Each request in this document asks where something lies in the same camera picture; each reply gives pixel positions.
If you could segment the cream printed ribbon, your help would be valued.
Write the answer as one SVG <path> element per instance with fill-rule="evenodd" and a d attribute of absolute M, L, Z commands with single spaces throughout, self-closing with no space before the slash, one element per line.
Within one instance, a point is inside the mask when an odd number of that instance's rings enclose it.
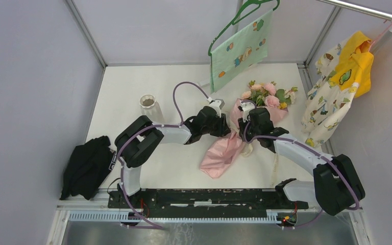
<path fill-rule="evenodd" d="M 253 145 L 251 143 L 245 143 L 244 147 L 240 151 L 240 155 L 243 157 L 248 157 L 253 151 Z M 274 153 L 273 166 L 271 170 L 271 176 L 269 178 L 270 184 L 269 188 L 275 188 L 278 183 L 278 168 L 279 168 L 279 155 Z"/>

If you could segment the white ribbed ceramic vase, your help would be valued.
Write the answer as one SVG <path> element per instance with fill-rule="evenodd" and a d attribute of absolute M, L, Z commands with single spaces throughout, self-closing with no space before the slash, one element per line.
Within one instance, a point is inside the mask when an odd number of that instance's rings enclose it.
<path fill-rule="evenodd" d="M 163 113 L 156 97 L 152 94 L 145 94 L 139 100 L 141 114 L 147 116 L 155 123 L 165 123 Z"/>

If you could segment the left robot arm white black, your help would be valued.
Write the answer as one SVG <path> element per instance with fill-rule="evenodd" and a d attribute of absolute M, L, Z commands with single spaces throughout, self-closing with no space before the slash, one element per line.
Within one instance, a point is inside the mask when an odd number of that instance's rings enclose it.
<path fill-rule="evenodd" d="M 120 201 L 128 208 L 139 204 L 141 190 L 141 166 L 147 162 L 160 144 L 193 144 L 203 135 L 224 137 L 231 133 L 226 115 L 205 106 L 196 116 L 191 116 L 182 124 L 160 124 L 146 115 L 138 117 L 115 139 L 116 158 L 121 164 Z"/>

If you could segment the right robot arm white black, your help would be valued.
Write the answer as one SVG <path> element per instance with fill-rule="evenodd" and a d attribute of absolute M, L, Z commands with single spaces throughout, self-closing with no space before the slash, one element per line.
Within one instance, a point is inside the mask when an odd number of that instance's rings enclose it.
<path fill-rule="evenodd" d="M 266 108 L 241 103 L 238 110 L 242 113 L 238 118 L 239 135 L 245 142 L 258 141 L 263 148 L 289 159 L 313 177 L 311 182 L 282 182 L 281 190 L 274 195 L 278 207 L 288 208 L 295 201 L 316 202 L 331 216 L 360 208 L 365 190 L 348 156 L 319 152 L 300 142 L 288 130 L 275 127 Z"/>

